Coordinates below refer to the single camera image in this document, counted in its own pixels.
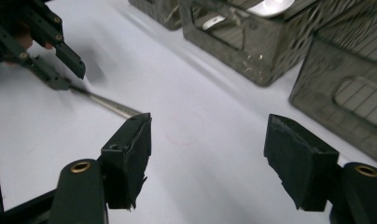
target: storage bin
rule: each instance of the storage bin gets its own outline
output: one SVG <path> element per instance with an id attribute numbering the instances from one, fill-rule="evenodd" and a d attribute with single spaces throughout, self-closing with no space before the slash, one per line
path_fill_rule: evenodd
<path id="1" fill-rule="evenodd" d="M 269 86 L 303 59 L 314 29 L 358 1 L 296 0 L 269 19 L 246 11 L 261 0 L 180 0 L 179 4 L 187 40 L 259 86 Z M 226 19 L 204 27 L 217 18 Z"/>
<path id="2" fill-rule="evenodd" d="M 129 0 L 149 17 L 169 30 L 181 27 L 178 0 Z"/>
<path id="3" fill-rule="evenodd" d="M 290 102 L 377 160 L 377 0 L 315 33 Z"/>

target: white surface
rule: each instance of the white surface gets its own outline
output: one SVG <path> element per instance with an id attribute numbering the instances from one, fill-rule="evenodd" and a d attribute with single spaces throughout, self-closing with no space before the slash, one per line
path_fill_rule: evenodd
<path id="1" fill-rule="evenodd" d="M 137 209 L 110 223 L 329 223 L 297 211 L 263 157 L 270 113 L 289 117 L 342 153 L 377 163 L 292 107 L 295 67 L 260 88 L 169 32 L 128 1 L 58 0 L 66 43 L 86 63 L 90 91 L 151 112 L 148 180 Z M 73 77 L 50 51 L 40 52 Z M 71 161 L 100 155 L 125 120 L 70 91 L 52 91 L 20 67 L 0 64 L 0 177 L 5 207 L 56 187 Z"/>

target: mesh basket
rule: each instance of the mesh basket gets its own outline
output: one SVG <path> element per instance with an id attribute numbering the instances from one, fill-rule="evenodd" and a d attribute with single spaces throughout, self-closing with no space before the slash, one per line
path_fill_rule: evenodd
<path id="1" fill-rule="evenodd" d="M 169 30 L 181 27 L 178 0 L 129 0 L 149 17 Z"/>
<path id="2" fill-rule="evenodd" d="M 179 0 L 186 39 L 259 86 L 269 86 L 303 59 L 313 30 L 359 0 L 296 0 L 264 19 L 247 10 L 261 0 Z M 209 21 L 225 18 L 208 28 Z"/>
<path id="3" fill-rule="evenodd" d="M 377 1 L 322 27 L 290 102 L 377 160 Z"/>

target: gray plastic basket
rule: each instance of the gray plastic basket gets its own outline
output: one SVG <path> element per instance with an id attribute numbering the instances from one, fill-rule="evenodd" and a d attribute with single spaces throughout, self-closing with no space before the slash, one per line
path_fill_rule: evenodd
<path id="1" fill-rule="evenodd" d="M 271 85 L 301 61 L 313 30 L 359 0 L 296 0 L 283 14 L 264 19 L 246 10 L 261 0 L 179 0 L 187 40 L 259 86 Z M 216 16 L 227 18 L 210 29 Z"/>
<path id="2" fill-rule="evenodd" d="M 322 27 L 290 102 L 377 160 L 377 1 Z"/>
<path id="3" fill-rule="evenodd" d="M 129 2 L 169 30 L 181 27 L 178 0 L 129 0 Z"/>

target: white table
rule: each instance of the white table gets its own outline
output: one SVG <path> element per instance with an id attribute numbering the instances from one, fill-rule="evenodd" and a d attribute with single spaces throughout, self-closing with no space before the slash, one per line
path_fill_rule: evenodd
<path id="1" fill-rule="evenodd" d="M 263 157 L 270 113 L 295 119 L 348 161 L 377 163 L 291 106 L 300 66 L 269 88 L 170 32 L 126 0 L 58 0 L 66 43 L 87 65 L 75 78 L 52 51 L 40 53 L 77 85 L 151 112 L 152 151 L 137 209 L 110 223 L 329 223 L 297 211 Z M 0 64 L 0 178 L 6 209 L 55 189 L 71 161 L 100 155 L 125 121 L 29 71 Z"/>

